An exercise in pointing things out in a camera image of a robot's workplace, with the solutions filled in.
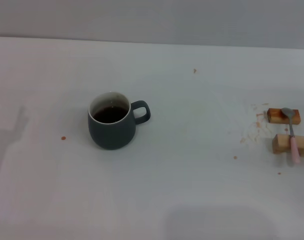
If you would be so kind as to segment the grey ceramic cup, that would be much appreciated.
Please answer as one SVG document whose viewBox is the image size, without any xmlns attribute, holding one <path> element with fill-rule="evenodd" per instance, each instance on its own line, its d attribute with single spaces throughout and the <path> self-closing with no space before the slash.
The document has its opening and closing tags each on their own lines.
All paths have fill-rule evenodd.
<svg viewBox="0 0 304 240">
<path fill-rule="evenodd" d="M 101 123 L 93 118 L 99 110 L 118 106 L 128 110 L 127 115 L 115 123 Z M 129 144 L 134 138 L 136 126 L 150 120 L 151 112 L 143 101 L 131 103 L 119 92 L 106 92 L 97 96 L 88 108 L 88 130 L 92 140 L 101 148 L 116 150 Z"/>
</svg>

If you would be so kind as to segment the pink handled metal spoon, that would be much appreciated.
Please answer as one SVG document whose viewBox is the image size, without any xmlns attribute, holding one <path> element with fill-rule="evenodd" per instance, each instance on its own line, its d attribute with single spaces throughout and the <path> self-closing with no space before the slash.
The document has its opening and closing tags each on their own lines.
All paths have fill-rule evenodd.
<svg viewBox="0 0 304 240">
<path fill-rule="evenodd" d="M 293 129 L 293 118 L 296 115 L 296 113 L 293 109 L 290 109 L 287 107 L 282 108 L 281 111 L 289 119 L 292 161 L 295 164 L 299 164 L 301 162 L 300 154 L 299 154 L 298 145 L 297 145 L 297 141 L 296 141 L 295 133 L 294 133 L 294 129 Z"/>
</svg>

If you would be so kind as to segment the pale notched wooden block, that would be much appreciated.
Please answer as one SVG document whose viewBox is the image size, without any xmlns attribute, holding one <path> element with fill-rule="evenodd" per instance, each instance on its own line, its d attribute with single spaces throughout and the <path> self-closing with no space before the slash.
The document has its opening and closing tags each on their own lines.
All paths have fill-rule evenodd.
<svg viewBox="0 0 304 240">
<path fill-rule="evenodd" d="M 273 141 L 273 153 L 281 154 L 281 153 L 290 153 L 291 152 L 291 140 L 290 135 L 286 134 L 277 134 Z M 296 135 L 295 136 L 298 152 L 301 157 L 304 157 L 304 136 Z"/>
</svg>

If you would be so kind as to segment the stained wooden block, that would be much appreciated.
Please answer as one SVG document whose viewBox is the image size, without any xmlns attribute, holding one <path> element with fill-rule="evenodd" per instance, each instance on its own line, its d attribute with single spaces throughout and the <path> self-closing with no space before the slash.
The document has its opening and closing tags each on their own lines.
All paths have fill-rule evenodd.
<svg viewBox="0 0 304 240">
<path fill-rule="evenodd" d="M 293 125 L 301 123 L 301 116 L 298 109 L 294 109 L 295 115 L 292 118 Z M 289 119 L 284 115 L 280 108 L 269 108 L 267 111 L 268 121 L 271 124 L 289 124 Z"/>
</svg>

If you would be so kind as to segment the dark coffee liquid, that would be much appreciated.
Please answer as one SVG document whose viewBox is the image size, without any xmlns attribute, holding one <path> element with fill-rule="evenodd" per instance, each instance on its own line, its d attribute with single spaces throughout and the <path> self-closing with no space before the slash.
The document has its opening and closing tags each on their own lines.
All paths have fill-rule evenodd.
<svg viewBox="0 0 304 240">
<path fill-rule="evenodd" d="M 112 124 L 122 120 L 128 113 L 128 110 L 119 106 L 109 106 L 99 110 L 93 115 L 93 118 L 103 124 Z"/>
</svg>

